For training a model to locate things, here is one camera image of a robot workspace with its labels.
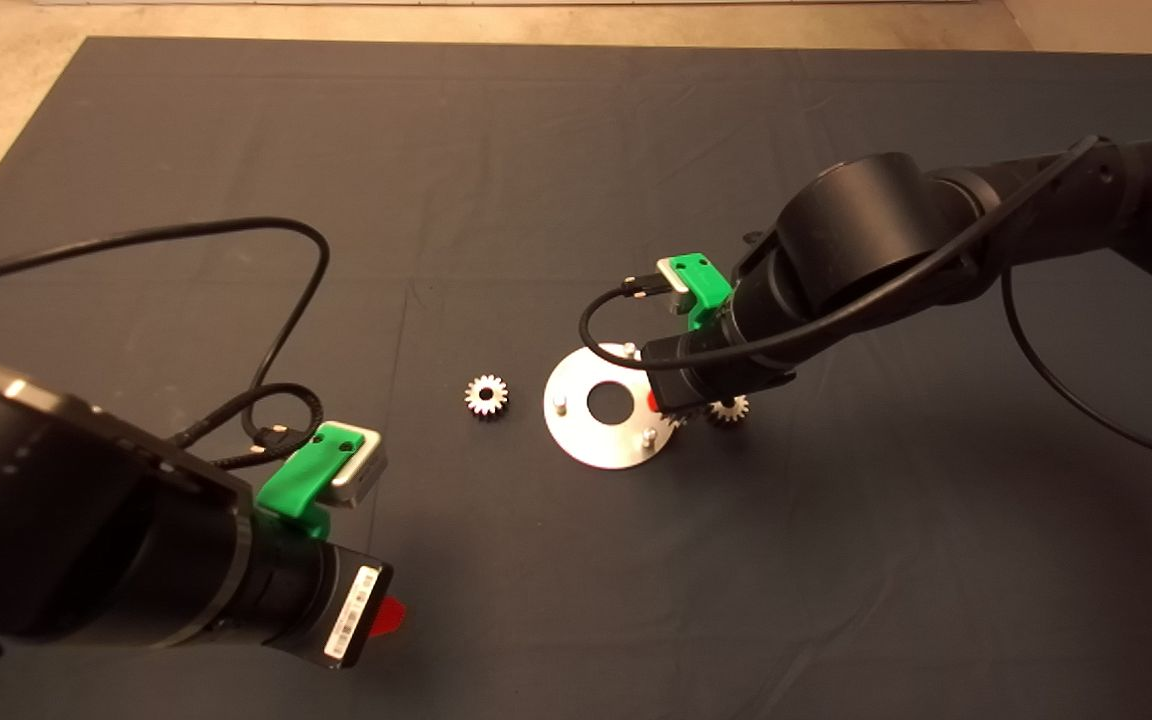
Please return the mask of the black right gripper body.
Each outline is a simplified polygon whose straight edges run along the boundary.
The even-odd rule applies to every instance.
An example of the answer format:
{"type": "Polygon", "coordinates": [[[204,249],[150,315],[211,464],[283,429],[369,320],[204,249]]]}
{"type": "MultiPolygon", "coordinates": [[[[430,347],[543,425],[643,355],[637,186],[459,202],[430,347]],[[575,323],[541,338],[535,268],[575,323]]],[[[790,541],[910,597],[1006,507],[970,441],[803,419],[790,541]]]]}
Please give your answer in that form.
{"type": "Polygon", "coordinates": [[[690,414],[727,397],[786,386],[796,374],[794,367],[772,367],[751,359],[646,373],[655,409],[662,414],[690,414]]]}

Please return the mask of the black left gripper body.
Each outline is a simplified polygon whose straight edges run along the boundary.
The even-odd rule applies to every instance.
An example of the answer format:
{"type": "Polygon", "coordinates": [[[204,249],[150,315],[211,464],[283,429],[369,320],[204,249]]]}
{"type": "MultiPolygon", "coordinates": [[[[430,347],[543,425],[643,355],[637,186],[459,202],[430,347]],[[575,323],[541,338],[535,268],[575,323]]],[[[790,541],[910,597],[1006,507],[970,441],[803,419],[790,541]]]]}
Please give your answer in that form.
{"type": "Polygon", "coordinates": [[[329,544],[326,596],[308,630],[308,660],[328,669],[355,666],[393,577],[388,562],[329,544]]]}

